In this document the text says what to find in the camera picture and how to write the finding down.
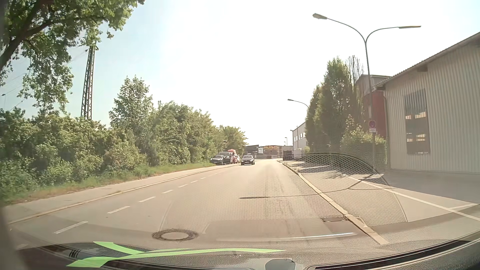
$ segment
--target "windshield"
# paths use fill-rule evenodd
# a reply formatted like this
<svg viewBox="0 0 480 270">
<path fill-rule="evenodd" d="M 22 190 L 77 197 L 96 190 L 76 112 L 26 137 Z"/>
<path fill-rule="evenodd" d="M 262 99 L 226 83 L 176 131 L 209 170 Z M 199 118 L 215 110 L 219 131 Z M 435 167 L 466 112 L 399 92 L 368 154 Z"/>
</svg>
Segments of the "windshield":
<svg viewBox="0 0 480 270">
<path fill-rule="evenodd" d="M 478 1 L 249 3 L 3 5 L 13 248 L 307 269 L 480 230 Z"/>
</svg>

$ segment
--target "white truck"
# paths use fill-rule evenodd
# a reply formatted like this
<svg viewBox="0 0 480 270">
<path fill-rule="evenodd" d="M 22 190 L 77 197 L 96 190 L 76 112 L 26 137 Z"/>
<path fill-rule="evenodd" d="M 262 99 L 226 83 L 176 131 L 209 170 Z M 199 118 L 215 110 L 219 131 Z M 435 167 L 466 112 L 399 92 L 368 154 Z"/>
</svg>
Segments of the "white truck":
<svg viewBox="0 0 480 270">
<path fill-rule="evenodd" d="M 293 159 L 300 160 L 301 159 L 301 148 L 293 150 Z"/>
<path fill-rule="evenodd" d="M 293 160 L 293 146 L 283 146 L 282 160 Z"/>
</svg>

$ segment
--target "storm drain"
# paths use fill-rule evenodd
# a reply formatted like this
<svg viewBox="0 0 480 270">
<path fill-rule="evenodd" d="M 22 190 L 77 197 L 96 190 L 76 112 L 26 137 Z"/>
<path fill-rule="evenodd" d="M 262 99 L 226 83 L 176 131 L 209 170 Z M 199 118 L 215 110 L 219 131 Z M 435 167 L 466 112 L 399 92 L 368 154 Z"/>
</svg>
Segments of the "storm drain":
<svg viewBox="0 0 480 270">
<path fill-rule="evenodd" d="M 153 233 L 152 237 L 164 241 L 187 241 L 192 240 L 198 236 L 198 233 L 183 229 L 165 229 Z"/>
<path fill-rule="evenodd" d="M 339 216 L 339 217 L 327 217 L 327 218 L 321 218 L 323 222 L 332 222 L 332 221 L 346 221 L 347 219 L 344 216 Z"/>
</svg>

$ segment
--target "grass verge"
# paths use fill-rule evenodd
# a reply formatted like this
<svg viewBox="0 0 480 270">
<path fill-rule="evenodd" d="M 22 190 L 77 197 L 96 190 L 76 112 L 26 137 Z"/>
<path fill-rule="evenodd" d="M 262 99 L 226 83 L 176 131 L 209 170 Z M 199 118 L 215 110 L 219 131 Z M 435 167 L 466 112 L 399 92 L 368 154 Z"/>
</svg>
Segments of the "grass verge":
<svg viewBox="0 0 480 270">
<path fill-rule="evenodd" d="M 5 205 L 12 205 L 21 202 L 58 196 L 66 193 L 73 193 L 84 189 L 104 186 L 108 184 L 117 184 L 150 176 L 162 175 L 169 172 L 180 172 L 211 166 L 214 166 L 214 164 L 209 162 L 189 163 L 180 165 L 168 164 L 156 167 L 149 167 L 143 165 L 135 168 L 133 171 L 108 172 L 99 176 L 92 176 L 86 178 L 81 182 L 68 182 L 56 186 L 43 186 L 28 192 L 11 194 L 5 198 L 3 203 Z"/>
</svg>

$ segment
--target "red building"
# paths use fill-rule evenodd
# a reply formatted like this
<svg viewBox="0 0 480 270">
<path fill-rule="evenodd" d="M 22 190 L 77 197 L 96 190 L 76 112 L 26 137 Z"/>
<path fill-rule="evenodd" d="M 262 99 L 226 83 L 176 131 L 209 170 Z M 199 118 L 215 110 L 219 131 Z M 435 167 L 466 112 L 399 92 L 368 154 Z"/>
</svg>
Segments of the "red building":
<svg viewBox="0 0 480 270">
<path fill-rule="evenodd" d="M 373 85 L 380 83 L 390 76 L 383 76 L 383 75 L 370 75 L 372 78 L 372 87 Z M 362 103 L 363 103 L 363 123 L 362 127 L 365 131 L 368 131 L 368 122 L 372 115 L 372 106 L 370 106 L 370 91 L 368 85 L 368 75 L 363 74 L 358 78 L 356 85 L 360 89 L 360 93 L 362 93 Z M 372 119 L 375 120 L 377 126 L 377 135 L 386 138 L 387 130 L 386 130 L 386 122 L 385 122 L 385 97 L 383 91 L 376 91 L 375 89 L 372 90 L 372 101 L 373 101 L 373 117 Z"/>
</svg>

